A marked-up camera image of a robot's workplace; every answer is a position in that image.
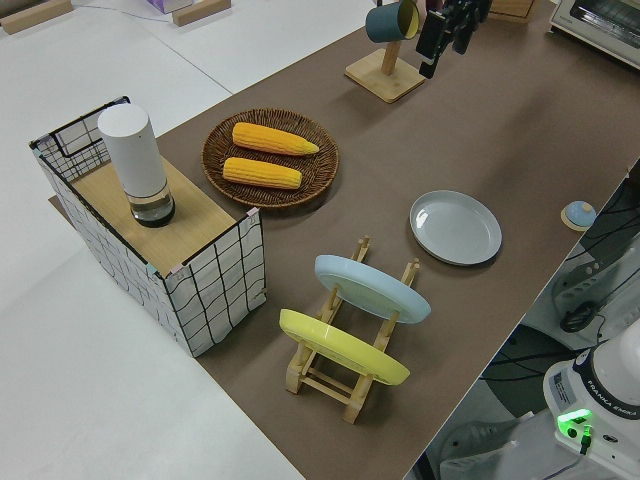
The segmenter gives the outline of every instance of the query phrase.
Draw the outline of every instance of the wicker plate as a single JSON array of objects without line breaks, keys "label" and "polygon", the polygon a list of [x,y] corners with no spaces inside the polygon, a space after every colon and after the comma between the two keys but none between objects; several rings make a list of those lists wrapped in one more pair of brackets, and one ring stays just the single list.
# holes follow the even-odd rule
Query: wicker plate
[{"label": "wicker plate", "polygon": [[[237,122],[256,123],[300,135],[318,145],[320,151],[314,155],[294,157],[238,147],[231,136]],[[222,178],[222,167],[229,157],[295,168],[302,172],[302,184],[297,190],[281,190],[228,182]],[[316,198],[333,182],[338,163],[338,147],[324,128],[298,113],[273,108],[258,108],[227,118],[213,129],[202,149],[202,168],[213,186],[233,200],[261,208],[291,207]]]}]

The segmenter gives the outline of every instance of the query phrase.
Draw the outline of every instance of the brown table mat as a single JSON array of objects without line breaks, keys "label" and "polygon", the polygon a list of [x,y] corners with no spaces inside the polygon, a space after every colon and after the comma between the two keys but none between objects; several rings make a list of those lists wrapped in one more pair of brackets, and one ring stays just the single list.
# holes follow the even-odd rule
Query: brown table mat
[{"label": "brown table mat", "polygon": [[[265,216],[267,303],[198,359],[307,478],[401,478],[577,242],[561,209],[578,199],[600,209],[638,158],[637,72],[546,33],[551,10],[541,3],[528,25],[488,20],[466,55],[449,48],[434,79],[394,104],[343,75],[378,48],[360,30],[159,139],[163,155],[236,217],[245,208],[200,167],[219,122],[286,108],[323,125],[339,146],[340,169],[319,208]],[[400,57],[417,67],[414,48],[404,42]],[[495,262],[447,265],[414,240],[413,201],[443,189],[472,195],[496,215],[503,245]],[[412,374],[398,387],[374,385],[349,425],[335,400],[285,390],[296,345],[278,314],[315,314],[327,294],[315,257],[349,256],[363,234],[372,236],[367,263],[390,275],[420,259],[414,288],[433,313],[396,328],[387,352]],[[371,341],[378,328],[348,305],[335,324]]]}]

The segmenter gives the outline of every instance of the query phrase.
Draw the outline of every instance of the corn cob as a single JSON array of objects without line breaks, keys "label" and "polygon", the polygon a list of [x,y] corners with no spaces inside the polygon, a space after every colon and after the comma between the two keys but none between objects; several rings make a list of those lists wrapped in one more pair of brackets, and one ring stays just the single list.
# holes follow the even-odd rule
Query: corn cob
[{"label": "corn cob", "polygon": [[233,143],[239,147],[284,155],[309,155],[317,153],[317,145],[299,135],[276,128],[238,122],[233,126]]},{"label": "corn cob", "polygon": [[300,188],[302,182],[302,172],[299,170],[240,157],[227,158],[222,177],[234,183],[288,190]]}]

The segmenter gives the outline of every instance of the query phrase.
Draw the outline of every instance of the wire mesh basket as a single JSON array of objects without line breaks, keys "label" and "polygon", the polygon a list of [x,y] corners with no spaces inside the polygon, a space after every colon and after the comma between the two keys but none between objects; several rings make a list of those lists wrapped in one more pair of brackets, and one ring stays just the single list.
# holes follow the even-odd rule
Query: wire mesh basket
[{"label": "wire mesh basket", "polygon": [[97,121],[103,110],[124,102],[129,99],[109,102],[30,147],[66,216],[103,269],[195,357],[266,301],[261,214],[247,212],[161,274],[74,186],[110,163]]}]

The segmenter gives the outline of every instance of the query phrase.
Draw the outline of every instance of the blue mug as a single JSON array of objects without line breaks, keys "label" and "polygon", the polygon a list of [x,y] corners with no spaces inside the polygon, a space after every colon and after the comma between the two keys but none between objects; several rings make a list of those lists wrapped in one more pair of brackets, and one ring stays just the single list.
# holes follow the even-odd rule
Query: blue mug
[{"label": "blue mug", "polygon": [[365,20],[365,30],[372,42],[408,40],[418,33],[420,19],[413,0],[382,5],[371,10]]}]

